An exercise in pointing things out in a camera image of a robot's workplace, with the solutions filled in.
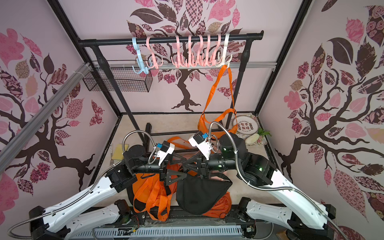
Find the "white plastic hook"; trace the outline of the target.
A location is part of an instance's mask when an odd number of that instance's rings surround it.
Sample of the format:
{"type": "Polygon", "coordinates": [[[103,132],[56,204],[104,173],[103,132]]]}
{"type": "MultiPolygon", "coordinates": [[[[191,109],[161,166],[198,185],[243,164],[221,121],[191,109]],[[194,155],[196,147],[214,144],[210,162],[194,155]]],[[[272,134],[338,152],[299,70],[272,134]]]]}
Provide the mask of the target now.
{"type": "Polygon", "coordinates": [[[229,38],[230,34],[225,35],[225,40],[224,40],[224,47],[223,47],[223,52],[221,55],[221,61],[216,64],[216,67],[222,67],[222,66],[227,66],[227,68],[230,67],[230,63],[232,61],[233,55],[230,55],[229,59],[227,60],[227,50],[228,50],[228,45],[229,45],[229,38]]]}

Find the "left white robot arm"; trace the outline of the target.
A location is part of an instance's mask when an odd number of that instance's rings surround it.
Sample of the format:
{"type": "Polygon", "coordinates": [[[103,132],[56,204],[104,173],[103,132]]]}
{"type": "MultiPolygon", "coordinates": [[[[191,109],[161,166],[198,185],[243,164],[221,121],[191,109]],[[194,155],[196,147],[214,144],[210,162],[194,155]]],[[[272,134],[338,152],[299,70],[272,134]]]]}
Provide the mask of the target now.
{"type": "Polygon", "coordinates": [[[71,198],[49,208],[40,206],[29,212],[30,231],[33,240],[68,240],[71,237],[101,225],[117,221],[129,214],[125,201],[118,201],[108,208],[87,213],[95,204],[121,191],[134,187],[134,199],[145,205],[144,212],[156,208],[153,220],[165,221],[171,210],[171,199],[177,184],[171,172],[178,166],[170,166],[175,145],[164,141],[147,156],[146,149],[134,145],[124,151],[123,160],[110,167],[95,183],[71,198]]]}

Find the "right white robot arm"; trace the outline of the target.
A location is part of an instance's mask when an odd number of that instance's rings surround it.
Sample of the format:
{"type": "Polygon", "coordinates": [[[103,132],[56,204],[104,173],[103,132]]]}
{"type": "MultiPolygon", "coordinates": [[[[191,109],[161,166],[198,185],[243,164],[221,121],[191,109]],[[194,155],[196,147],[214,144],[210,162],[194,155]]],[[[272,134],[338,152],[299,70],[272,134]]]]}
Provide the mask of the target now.
{"type": "Polygon", "coordinates": [[[285,227],[300,240],[333,239],[335,229],[330,224],[335,208],[309,198],[267,158],[250,153],[243,139],[235,134],[223,135],[217,153],[207,134],[196,133],[189,138],[189,143],[199,152],[183,161],[185,171],[196,173],[178,183],[177,202],[183,210],[193,215],[212,210],[232,185],[225,171],[236,170],[237,177],[249,187],[268,192],[282,203],[278,207],[243,197],[238,205],[240,218],[285,227]]]}

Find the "grey aluminium rail left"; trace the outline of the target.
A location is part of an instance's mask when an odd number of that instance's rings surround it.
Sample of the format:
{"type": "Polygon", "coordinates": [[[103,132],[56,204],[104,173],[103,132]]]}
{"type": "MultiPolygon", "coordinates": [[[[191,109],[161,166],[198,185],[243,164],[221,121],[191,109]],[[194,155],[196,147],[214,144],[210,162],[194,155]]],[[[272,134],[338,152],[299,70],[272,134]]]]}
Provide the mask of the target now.
{"type": "Polygon", "coordinates": [[[74,71],[63,86],[54,94],[47,103],[42,106],[32,119],[21,129],[1,151],[1,173],[11,164],[22,148],[38,132],[40,127],[51,116],[54,110],[60,105],[71,90],[83,79],[91,70],[89,63],[84,63],[74,71]]]}

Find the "black clothes rack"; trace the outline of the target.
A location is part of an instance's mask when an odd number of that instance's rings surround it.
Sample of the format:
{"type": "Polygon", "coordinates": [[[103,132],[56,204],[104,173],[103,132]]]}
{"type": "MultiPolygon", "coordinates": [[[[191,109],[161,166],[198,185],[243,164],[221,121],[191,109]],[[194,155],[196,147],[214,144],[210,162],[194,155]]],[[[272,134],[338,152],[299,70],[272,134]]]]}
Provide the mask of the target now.
{"type": "MultiPolygon", "coordinates": [[[[237,85],[235,87],[234,92],[234,100],[237,100],[240,85],[243,79],[244,72],[247,68],[247,64],[249,62],[249,58],[251,55],[251,46],[254,41],[260,41],[263,39],[265,32],[261,31],[259,33],[248,33],[243,35],[235,35],[235,34],[229,34],[229,41],[235,41],[235,40],[242,40],[246,42],[244,51],[242,53],[242,58],[240,61],[240,67],[239,67],[239,74],[238,74],[238,81],[237,85]]],[[[189,40],[188,37],[166,37],[166,38],[153,38],[152,40],[149,40],[150,44],[170,44],[170,43],[195,43],[199,42],[200,39],[198,36],[191,37],[189,40]]],[[[135,120],[135,117],[132,113],[132,111],[129,108],[129,105],[123,96],[123,93],[121,91],[121,88],[119,87],[113,73],[111,70],[111,66],[107,59],[104,57],[102,51],[100,50],[100,46],[116,46],[116,45],[132,45],[133,43],[137,44],[144,44],[146,42],[145,38],[139,38],[139,39],[109,39],[109,40],[96,40],[96,39],[90,39],[90,40],[78,40],[78,45],[81,48],[91,48],[97,58],[98,66],[100,69],[103,70],[105,73],[107,79],[111,83],[113,89],[115,90],[121,104],[123,105],[124,109],[126,110],[126,113],[128,114],[132,124],[134,125],[136,130],[139,130],[139,125],[137,124],[137,121],[135,120]]]]}

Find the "pink plastic hook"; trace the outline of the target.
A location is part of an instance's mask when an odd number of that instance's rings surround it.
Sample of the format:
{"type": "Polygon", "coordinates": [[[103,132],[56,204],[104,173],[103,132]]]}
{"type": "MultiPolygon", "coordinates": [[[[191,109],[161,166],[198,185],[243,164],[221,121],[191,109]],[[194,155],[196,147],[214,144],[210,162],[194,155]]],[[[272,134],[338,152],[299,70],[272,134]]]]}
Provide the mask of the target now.
{"type": "Polygon", "coordinates": [[[205,62],[205,59],[204,59],[204,54],[203,54],[203,48],[204,48],[204,40],[203,40],[203,36],[202,35],[198,35],[199,39],[200,39],[200,45],[199,45],[199,48],[198,48],[198,52],[197,52],[197,57],[196,57],[196,64],[201,66],[201,67],[205,67],[207,64],[205,62]]]}
{"type": "Polygon", "coordinates": [[[194,53],[192,49],[192,35],[188,36],[188,59],[186,60],[186,67],[196,67],[196,63],[194,61],[194,53]]]}
{"type": "Polygon", "coordinates": [[[206,55],[203,61],[204,67],[211,67],[214,64],[214,57],[210,56],[210,47],[211,47],[211,35],[207,35],[207,47],[206,47],[206,55]]]}
{"type": "Polygon", "coordinates": [[[176,36],[176,46],[177,46],[177,59],[175,62],[173,62],[173,65],[179,69],[180,67],[185,67],[185,61],[183,60],[183,57],[181,56],[181,43],[179,36],[176,36]]]}
{"type": "Polygon", "coordinates": [[[149,59],[147,61],[147,67],[149,69],[155,68],[156,70],[158,70],[159,67],[161,67],[164,64],[164,61],[163,61],[163,58],[161,58],[161,63],[159,64],[157,62],[157,58],[155,56],[155,52],[153,51],[152,45],[150,44],[150,39],[151,39],[151,37],[147,37],[147,39],[146,39],[146,47],[147,47],[147,49],[151,53],[151,55],[150,55],[150,57],[149,57],[149,59]]]}
{"type": "Polygon", "coordinates": [[[222,60],[222,53],[221,53],[221,34],[217,34],[218,40],[216,47],[214,49],[214,52],[211,56],[211,64],[213,67],[220,67],[221,66],[221,60],[222,60]]]}

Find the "white toy radish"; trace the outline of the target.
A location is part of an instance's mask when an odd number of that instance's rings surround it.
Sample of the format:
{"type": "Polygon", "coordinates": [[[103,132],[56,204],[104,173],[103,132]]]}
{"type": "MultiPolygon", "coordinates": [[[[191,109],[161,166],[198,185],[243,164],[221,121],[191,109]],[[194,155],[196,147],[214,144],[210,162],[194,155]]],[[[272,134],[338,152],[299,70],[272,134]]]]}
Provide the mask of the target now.
{"type": "Polygon", "coordinates": [[[249,146],[253,145],[258,141],[259,138],[260,138],[260,135],[255,133],[255,134],[249,136],[248,138],[246,138],[245,143],[246,143],[246,145],[249,145],[249,146]]]}

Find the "dark orange waist bag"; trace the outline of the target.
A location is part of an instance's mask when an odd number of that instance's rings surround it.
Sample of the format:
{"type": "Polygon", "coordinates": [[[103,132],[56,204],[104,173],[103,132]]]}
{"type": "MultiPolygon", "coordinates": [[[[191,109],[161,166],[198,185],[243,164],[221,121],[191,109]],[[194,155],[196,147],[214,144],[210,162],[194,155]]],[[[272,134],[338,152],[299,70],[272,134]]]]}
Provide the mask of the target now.
{"type": "Polygon", "coordinates": [[[216,219],[224,219],[226,215],[230,212],[232,208],[232,199],[229,192],[221,197],[215,205],[203,216],[216,218],[216,219]]]}

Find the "light blue plastic hook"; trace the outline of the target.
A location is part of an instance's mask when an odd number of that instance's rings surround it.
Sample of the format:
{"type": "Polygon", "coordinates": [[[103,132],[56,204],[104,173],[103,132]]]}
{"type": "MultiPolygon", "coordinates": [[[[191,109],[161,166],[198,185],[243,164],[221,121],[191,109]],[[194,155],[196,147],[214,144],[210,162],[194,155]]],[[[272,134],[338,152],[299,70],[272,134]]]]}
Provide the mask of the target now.
{"type": "Polygon", "coordinates": [[[135,38],[135,37],[132,38],[132,44],[133,44],[134,50],[137,53],[136,62],[137,62],[138,67],[140,68],[139,70],[135,70],[135,67],[132,67],[134,73],[136,73],[138,75],[141,74],[141,73],[144,73],[144,74],[148,75],[149,74],[149,68],[144,63],[144,60],[142,58],[142,54],[141,54],[141,51],[140,51],[140,46],[137,43],[137,38],[135,38]]]}

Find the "yellow sponge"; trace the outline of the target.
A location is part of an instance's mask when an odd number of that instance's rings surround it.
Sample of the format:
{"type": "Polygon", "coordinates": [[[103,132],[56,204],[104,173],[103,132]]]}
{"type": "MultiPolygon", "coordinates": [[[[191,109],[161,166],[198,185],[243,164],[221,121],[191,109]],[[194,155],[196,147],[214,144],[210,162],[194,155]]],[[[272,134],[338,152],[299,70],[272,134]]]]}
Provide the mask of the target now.
{"type": "Polygon", "coordinates": [[[123,145],[122,144],[118,144],[116,146],[115,150],[113,151],[111,160],[113,160],[113,161],[122,161],[124,159],[123,153],[124,153],[123,152],[123,145]]]}

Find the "round plate with characters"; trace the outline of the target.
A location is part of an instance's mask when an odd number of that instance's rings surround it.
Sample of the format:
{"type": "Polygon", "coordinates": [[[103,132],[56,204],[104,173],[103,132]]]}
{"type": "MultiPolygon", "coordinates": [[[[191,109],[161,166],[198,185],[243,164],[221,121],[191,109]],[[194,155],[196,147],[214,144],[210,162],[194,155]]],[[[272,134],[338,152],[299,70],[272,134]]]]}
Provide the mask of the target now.
{"type": "Polygon", "coordinates": [[[253,135],[258,132],[259,124],[257,120],[251,116],[241,115],[233,119],[234,127],[237,127],[237,131],[244,135],[253,135]]]}

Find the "left metal flex conduit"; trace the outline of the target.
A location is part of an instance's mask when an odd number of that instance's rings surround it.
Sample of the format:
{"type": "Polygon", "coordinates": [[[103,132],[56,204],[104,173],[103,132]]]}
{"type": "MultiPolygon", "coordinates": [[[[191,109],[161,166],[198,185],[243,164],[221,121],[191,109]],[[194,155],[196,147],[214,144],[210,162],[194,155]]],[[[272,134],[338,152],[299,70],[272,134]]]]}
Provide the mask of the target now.
{"type": "Polygon", "coordinates": [[[125,142],[129,136],[135,133],[142,133],[146,135],[151,141],[153,150],[149,158],[145,158],[145,161],[147,164],[152,165],[155,162],[153,156],[157,153],[157,144],[154,142],[152,136],[149,133],[141,130],[132,131],[128,133],[123,139],[122,145],[124,159],[120,163],[113,165],[105,170],[97,178],[94,184],[85,190],[57,205],[43,209],[43,212],[35,217],[30,217],[25,221],[13,225],[8,229],[7,235],[14,239],[32,240],[32,234],[29,236],[22,236],[13,233],[13,230],[32,222],[38,223],[40,219],[43,220],[44,231],[47,230],[50,233],[57,233],[63,229],[64,226],[74,217],[79,216],[81,213],[94,206],[95,204],[109,197],[112,197],[121,192],[123,189],[127,188],[127,183],[136,176],[135,169],[137,167],[129,163],[128,154],[125,150],[125,142]]]}

